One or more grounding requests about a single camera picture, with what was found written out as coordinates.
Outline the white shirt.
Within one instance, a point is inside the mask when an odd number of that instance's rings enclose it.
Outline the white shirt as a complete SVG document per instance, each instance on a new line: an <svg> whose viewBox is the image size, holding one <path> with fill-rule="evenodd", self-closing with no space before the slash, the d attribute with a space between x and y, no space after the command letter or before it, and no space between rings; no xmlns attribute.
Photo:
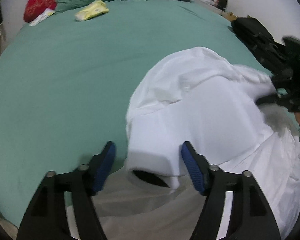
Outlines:
<svg viewBox="0 0 300 240"><path fill-rule="evenodd" d="M109 239L189 239L205 198L193 188L181 144L225 171L253 173L282 238L300 213L300 133L267 74L196 47L168 55L133 90L127 157L93 205Z"/></svg>

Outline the red pillow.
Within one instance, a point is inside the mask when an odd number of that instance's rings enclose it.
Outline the red pillow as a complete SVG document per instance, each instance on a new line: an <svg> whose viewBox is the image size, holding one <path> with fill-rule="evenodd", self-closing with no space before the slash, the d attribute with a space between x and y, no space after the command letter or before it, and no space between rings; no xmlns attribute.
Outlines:
<svg viewBox="0 0 300 240"><path fill-rule="evenodd" d="M23 19L25 22L30 23L46 9L54 10L56 5L56 0L28 0Z"/></svg>

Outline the black clothes pile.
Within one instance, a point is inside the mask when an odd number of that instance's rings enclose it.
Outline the black clothes pile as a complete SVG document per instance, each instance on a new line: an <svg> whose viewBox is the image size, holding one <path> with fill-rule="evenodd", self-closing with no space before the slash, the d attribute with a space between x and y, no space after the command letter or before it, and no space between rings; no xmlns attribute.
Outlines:
<svg viewBox="0 0 300 240"><path fill-rule="evenodd" d="M280 44L252 17L239 17L231 22L231 27L255 59L273 75L300 79L300 39L284 36Z"/></svg>

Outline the white paper packet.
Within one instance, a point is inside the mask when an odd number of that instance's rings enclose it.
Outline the white paper packet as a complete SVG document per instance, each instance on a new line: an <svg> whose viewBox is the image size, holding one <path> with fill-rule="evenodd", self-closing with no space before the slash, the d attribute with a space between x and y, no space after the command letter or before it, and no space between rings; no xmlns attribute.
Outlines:
<svg viewBox="0 0 300 240"><path fill-rule="evenodd" d="M45 19L47 19L48 17L52 16L55 13L54 10L52 9L45 9L44 12L42 12L39 16L37 16L30 24L29 26L36 26L37 24L39 24L40 22L44 21Z"/></svg>

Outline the green bed sheet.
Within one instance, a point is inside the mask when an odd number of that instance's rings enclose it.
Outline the green bed sheet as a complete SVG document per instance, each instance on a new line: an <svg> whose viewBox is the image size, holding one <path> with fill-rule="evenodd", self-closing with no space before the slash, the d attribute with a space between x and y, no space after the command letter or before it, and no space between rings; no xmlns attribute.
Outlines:
<svg viewBox="0 0 300 240"><path fill-rule="evenodd" d="M160 59L207 47L261 70L228 21L178 1L114 1L76 22L69 10L25 25L0 58L0 211L15 225L48 169L70 171L107 140L126 156L133 90Z"/></svg>

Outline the small dark box on floor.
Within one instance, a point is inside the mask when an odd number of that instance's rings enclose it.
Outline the small dark box on floor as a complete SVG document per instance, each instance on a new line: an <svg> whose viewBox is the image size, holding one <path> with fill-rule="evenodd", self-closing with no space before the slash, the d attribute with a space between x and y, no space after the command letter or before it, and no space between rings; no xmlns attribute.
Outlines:
<svg viewBox="0 0 300 240"><path fill-rule="evenodd" d="M228 5L228 0L209 0L210 4L220 10L225 10Z"/></svg>

